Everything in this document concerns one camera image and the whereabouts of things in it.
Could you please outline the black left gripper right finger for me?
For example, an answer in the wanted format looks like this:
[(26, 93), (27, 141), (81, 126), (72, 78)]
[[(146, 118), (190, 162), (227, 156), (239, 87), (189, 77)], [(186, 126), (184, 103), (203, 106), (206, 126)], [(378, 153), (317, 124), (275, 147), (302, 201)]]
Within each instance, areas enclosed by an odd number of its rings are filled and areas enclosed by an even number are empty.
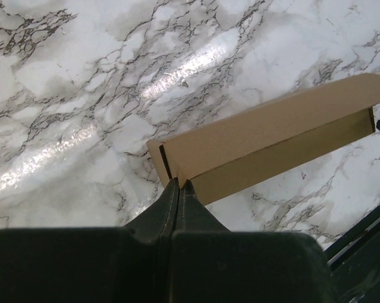
[(181, 189), (170, 249), (171, 302), (334, 302), (320, 245), (299, 232), (231, 232)]

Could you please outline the brown cardboard box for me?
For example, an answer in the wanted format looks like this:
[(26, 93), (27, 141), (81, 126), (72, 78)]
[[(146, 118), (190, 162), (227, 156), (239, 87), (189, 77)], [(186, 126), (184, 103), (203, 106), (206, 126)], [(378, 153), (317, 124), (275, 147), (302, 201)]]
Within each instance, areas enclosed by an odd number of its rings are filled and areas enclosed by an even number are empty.
[(364, 73), (147, 146), (163, 185), (190, 181), (208, 205), (372, 134), (377, 104), (380, 74)]

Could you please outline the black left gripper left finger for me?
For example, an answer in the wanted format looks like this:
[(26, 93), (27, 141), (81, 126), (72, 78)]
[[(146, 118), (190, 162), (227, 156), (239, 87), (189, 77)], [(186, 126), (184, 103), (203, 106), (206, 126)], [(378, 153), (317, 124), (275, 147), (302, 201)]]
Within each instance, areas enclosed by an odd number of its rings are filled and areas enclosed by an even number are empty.
[(162, 302), (178, 202), (172, 179), (122, 227), (0, 229), (0, 302)]

